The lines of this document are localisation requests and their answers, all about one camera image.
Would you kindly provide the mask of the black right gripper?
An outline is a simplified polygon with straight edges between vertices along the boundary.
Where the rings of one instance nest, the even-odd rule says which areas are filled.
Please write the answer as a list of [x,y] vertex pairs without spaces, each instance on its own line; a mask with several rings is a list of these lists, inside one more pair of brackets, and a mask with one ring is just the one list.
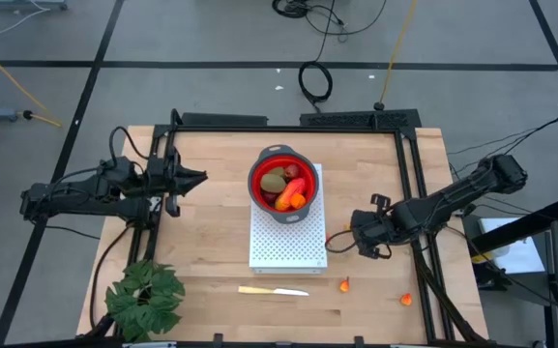
[[374,212],[354,210],[350,219],[350,230],[358,253],[370,259],[390,259],[391,245],[397,244],[398,233],[389,212],[393,208],[391,198],[374,193],[370,203]]

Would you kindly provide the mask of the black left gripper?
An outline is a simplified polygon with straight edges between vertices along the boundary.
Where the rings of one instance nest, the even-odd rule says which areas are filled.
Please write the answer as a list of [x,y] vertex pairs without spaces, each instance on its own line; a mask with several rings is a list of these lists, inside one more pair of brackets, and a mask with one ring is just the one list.
[[[174,146],[166,146],[162,158],[152,154],[148,159],[148,191],[151,196],[165,196],[163,207],[172,217],[180,215],[177,196],[176,167],[180,164],[180,156]],[[188,169],[181,166],[181,193],[187,194],[208,178],[206,171]]]

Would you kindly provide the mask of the red colander bowl grey rim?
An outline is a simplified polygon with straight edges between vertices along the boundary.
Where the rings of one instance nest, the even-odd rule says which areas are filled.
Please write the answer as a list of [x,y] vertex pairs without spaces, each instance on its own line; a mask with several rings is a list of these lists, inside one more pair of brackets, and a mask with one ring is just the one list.
[[[306,184],[303,193],[306,202],[302,208],[288,208],[286,211],[280,211],[264,200],[261,180],[271,169],[280,166],[287,167],[291,164],[298,167],[300,178]],[[251,167],[248,177],[248,189],[253,204],[282,224],[293,224],[307,217],[310,206],[320,191],[320,184],[321,180],[313,163],[295,152],[291,147],[283,144],[271,145],[263,149]]]

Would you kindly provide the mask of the knife with cream handle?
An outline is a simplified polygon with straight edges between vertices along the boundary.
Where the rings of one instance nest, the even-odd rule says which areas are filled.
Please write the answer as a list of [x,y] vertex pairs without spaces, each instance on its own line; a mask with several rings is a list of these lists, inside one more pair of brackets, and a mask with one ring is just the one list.
[[250,286],[239,286],[238,292],[240,294],[249,295],[282,295],[282,296],[297,296],[297,297],[308,297],[309,293],[302,290],[295,289],[284,289],[284,288],[260,288],[260,287],[250,287]]

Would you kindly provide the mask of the black flat box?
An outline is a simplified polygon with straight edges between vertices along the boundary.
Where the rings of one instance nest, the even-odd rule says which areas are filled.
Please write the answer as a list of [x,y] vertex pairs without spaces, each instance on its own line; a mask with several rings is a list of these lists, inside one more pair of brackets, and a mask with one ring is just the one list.
[[217,126],[217,127],[265,127],[268,125],[266,116],[217,114],[217,113],[184,113],[182,121],[191,126]]

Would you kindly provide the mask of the white perforated metal shelf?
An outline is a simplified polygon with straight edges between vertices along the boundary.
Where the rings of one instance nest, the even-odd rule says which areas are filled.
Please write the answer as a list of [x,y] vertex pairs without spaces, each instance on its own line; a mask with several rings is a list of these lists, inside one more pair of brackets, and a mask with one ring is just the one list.
[[322,165],[314,167],[319,188],[302,220],[279,223],[251,197],[249,266],[256,274],[320,275],[326,271]]

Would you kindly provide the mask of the black vented box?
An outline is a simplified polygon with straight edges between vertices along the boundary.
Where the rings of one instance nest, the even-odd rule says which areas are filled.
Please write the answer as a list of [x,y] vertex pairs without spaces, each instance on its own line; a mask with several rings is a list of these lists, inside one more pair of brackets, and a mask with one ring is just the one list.
[[304,127],[394,130],[420,128],[422,122],[417,109],[399,109],[302,114],[300,125]]

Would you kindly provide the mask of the green potted plant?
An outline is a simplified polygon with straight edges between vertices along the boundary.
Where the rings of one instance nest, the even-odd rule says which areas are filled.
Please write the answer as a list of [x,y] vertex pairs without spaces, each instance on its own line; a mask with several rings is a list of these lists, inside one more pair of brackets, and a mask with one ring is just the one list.
[[127,342],[146,342],[150,334],[169,333],[180,322],[176,309],[185,296],[170,265],[142,260],[106,289],[104,302]]

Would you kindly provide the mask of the white paper sheet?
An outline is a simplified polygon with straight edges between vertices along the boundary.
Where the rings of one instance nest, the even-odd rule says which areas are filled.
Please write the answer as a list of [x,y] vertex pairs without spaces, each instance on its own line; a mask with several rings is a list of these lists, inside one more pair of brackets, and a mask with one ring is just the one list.
[[[478,224],[486,234],[498,227],[514,222],[517,217],[481,217]],[[543,261],[531,237],[499,247],[489,253],[500,269],[509,275],[544,273]]]

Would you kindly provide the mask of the black diagonal bar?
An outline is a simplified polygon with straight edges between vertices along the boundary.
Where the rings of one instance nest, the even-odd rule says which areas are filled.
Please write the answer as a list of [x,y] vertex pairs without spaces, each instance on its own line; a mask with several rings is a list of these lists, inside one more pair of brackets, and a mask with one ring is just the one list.
[[553,221],[558,221],[558,202],[495,228],[472,242],[481,250],[495,249],[544,232]]

